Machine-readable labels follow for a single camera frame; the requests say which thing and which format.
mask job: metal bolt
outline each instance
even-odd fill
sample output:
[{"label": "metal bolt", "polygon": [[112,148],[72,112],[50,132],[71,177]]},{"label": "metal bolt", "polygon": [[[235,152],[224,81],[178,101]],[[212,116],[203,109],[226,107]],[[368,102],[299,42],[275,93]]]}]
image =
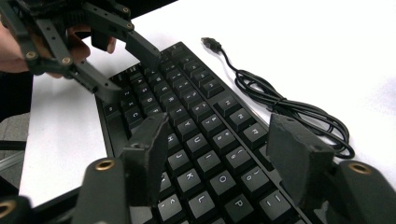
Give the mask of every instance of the metal bolt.
[{"label": "metal bolt", "polygon": [[105,171],[113,167],[115,162],[113,160],[105,160],[105,161],[100,161],[95,165],[95,169],[98,171]]},{"label": "metal bolt", "polygon": [[368,166],[358,162],[350,163],[348,166],[351,170],[362,175],[369,175],[372,172]]},{"label": "metal bolt", "polygon": [[33,58],[35,58],[35,56],[36,56],[36,54],[35,54],[34,51],[29,51],[29,52],[26,53],[26,58],[27,59],[33,59]]},{"label": "metal bolt", "polygon": [[8,215],[15,209],[16,206],[17,204],[15,203],[15,201],[5,201],[0,203],[0,218]]},{"label": "metal bolt", "polygon": [[69,64],[71,61],[72,61],[72,60],[71,60],[69,57],[64,57],[64,58],[62,59],[62,63],[63,63],[63,64]]}]

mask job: finger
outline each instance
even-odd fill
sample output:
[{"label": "finger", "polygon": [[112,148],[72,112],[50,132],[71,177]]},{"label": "finger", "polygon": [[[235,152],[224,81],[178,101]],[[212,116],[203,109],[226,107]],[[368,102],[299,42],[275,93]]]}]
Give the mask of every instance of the finger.
[{"label": "finger", "polygon": [[56,74],[56,73],[48,73],[48,75],[55,77],[55,78],[61,78],[63,77],[61,74]]},{"label": "finger", "polygon": [[91,54],[90,48],[75,34],[69,35],[69,42],[72,46],[70,54],[75,63],[84,61]]},{"label": "finger", "polygon": [[11,59],[0,61],[0,71],[8,73],[20,73],[28,71],[29,68],[24,59]]},{"label": "finger", "polygon": [[67,29],[67,33],[69,35],[74,34],[76,32],[90,32],[90,31],[91,31],[91,27],[85,24],[75,25]]},{"label": "finger", "polygon": [[20,46],[11,32],[0,22],[0,60],[23,58]]},{"label": "finger", "polygon": [[108,53],[113,53],[114,50],[116,49],[116,43],[117,43],[117,39],[114,37],[110,37],[108,39],[108,44],[107,44],[107,52]]}]

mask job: black plastic part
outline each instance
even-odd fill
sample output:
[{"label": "black plastic part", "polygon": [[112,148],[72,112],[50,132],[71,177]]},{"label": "black plastic part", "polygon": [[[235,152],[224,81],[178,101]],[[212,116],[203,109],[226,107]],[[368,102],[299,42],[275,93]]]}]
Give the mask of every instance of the black plastic part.
[{"label": "black plastic part", "polygon": [[21,196],[0,198],[0,223],[35,223],[29,200]]},{"label": "black plastic part", "polygon": [[346,216],[330,199],[329,223],[396,223],[396,193],[374,167],[359,161],[341,161],[333,183],[344,202]]},{"label": "black plastic part", "polygon": [[211,49],[213,52],[219,53],[221,51],[221,44],[214,38],[203,37],[201,38],[201,41],[205,45],[205,47]]},{"label": "black plastic part", "polygon": [[34,208],[37,223],[59,223],[70,221],[77,204],[79,188],[72,189],[46,203]]},{"label": "black plastic part", "polygon": [[128,223],[125,173],[117,158],[91,163],[78,195],[72,223]]},{"label": "black plastic part", "polygon": [[129,32],[126,38],[126,50],[132,53],[143,65],[152,70],[158,69],[161,60],[160,51],[136,31]]},{"label": "black plastic part", "polygon": [[295,204],[320,208],[324,200],[318,184],[332,167],[333,150],[295,119],[272,114],[267,153]]},{"label": "black plastic part", "polygon": [[101,75],[89,63],[77,63],[77,72],[70,71],[69,75],[84,86],[88,91],[94,93],[106,103],[118,101],[121,88]]},{"label": "black plastic part", "polygon": [[168,150],[168,130],[166,113],[150,116],[120,154],[131,206],[153,206],[158,202]]}]

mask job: screw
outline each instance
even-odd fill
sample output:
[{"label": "screw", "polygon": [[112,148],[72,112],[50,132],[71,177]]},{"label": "screw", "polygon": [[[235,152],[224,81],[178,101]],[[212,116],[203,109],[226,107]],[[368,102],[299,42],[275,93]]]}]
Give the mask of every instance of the screw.
[{"label": "screw", "polygon": [[0,203],[0,218],[5,217],[17,207],[15,201],[5,201]]},{"label": "screw", "polygon": [[35,56],[36,56],[36,54],[35,54],[34,51],[29,51],[29,52],[26,53],[26,58],[27,59],[33,59],[33,58],[35,58]]},{"label": "screw", "polygon": [[72,60],[71,60],[69,57],[64,57],[64,58],[62,59],[62,63],[63,63],[63,64],[69,64],[71,61],[72,61]]}]

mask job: keyboard frame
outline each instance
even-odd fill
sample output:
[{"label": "keyboard frame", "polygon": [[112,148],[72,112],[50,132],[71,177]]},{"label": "keyboard frame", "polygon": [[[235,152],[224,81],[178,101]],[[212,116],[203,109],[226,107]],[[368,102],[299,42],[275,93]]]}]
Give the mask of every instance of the keyboard frame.
[{"label": "keyboard frame", "polygon": [[[297,206],[294,205],[291,197],[289,196],[289,194],[281,187],[281,178],[277,172],[276,169],[274,169],[273,171],[268,171],[265,166],[262,164],[262,162],[257,158],[257,156],[255,155],[255,153],[253,151],[257,151],[259,150],[259,147],[256,148],[255,150],[251,150],[249,149],[249,147],[245,144],[245,142],[243,141],[243,139],[241,139],[241,137],[239,136],[239,134],[229,125],[228,121],[218,112],[218,110],[214,107],[215,103],[217,103],[219,100],[224,99],[225,97],[232,95],[233,98],[236,100],[236,102],[238,104],[240,104],[242,106],[242,108],[245,108],[247,110],[247,112],[250,114],[251,117],[253,117],[267,132],[269,130],[269,125],[262,120],[262,118],[257,115],[254,110],[252,109],[252,107],[250,107],[243,99],[241,99],[238,94],[231,89],[224,81],[221,80],[221,78],[219,78],[216,73],[214,73],[194,52],[192,52],[183,42],[177,42],[176,44],[163,49],[161,52],[165,52],[165,51],[169,51],[171,49],[173,49],[174,47],[182,47],[184,50],[186,50],[190,55],[192,55],[194,57],[194,60],[196,60],[206,71],[208,71],[213,78],[224,88],[224,91],[216,94],[215,96],[211,97],[210,99],[206,99],[206,97],[202,94],[201,90],[195,85],[195,83],[191,80],[191,78],[185,73],[185,71],[180,67],[180,65],[175,62],[173,59],[170,58],[170,60],[172,60],[174,62],[174,64],[176,65],[176,67],[185,75],[185,78],[191,83],[191,85],[201,94],[201,97],[204,99],[205,102],[207,102],[210,106],[210,108],[213,110],[213,112],[218,115],[218,117],[220,118],[220,120],[224,123],[224,125],[226,126],[226,129],[228,129],[230,132],[233,133],[233,136],[238,140],[238,142],[241,144],[241,146],[247,151],[247,153],[249,154],[249,156],[256,162],[256,164],[264,171],[264,173],[268,176],[268,178],[270,179],[270,181],[273,182],[273,184],[276,186],[277,189],[280,190],[280,192],[282,193],[282,195],[285,197],[285,199],[290,203],[292,209],[294,209],[297,213],[298,216],[301,218],[301,220],[303,220],[305,223],[312,223],[311,220],[308,218],[308,216]],[[132,66],[136,66],[139,65],[139,63],[135,63],[132,64]],[[104,104],[102,103],[102,101],[98,98],[95,97],[96,99],[96,104],[97,104],[97,108],[98,108],[98,114],[99,114],[99,119],[101,122],[101,127],[102,127],[102,132],[103,132],[103,137],[104,137],[104,141],[105,141],[105,146],[106,146],[106,153],[108,157],[114,157],[114,151],[113,151],[113,146],[111,144],[111,139],[109,137],[109,133],[108,133],[108,129],[106,126],[106,116],[105,116],[105,112],[103,109]],[[319,219],[317,219],[317,217],[313,217],[313,213],[310,214],[310,217],[315,220],[315,223],[319,222],[321,223],[321,221]]]}]

